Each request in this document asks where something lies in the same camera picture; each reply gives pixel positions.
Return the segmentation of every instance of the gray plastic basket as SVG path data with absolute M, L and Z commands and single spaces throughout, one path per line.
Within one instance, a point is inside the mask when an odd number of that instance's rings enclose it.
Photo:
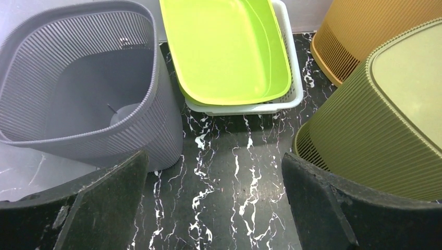
M 0 51 L 1 142 L 96 166 L 140 148 L 149 171 L 179 159 L 180 111 L 141 5 L 52 9 L 20 25 Z

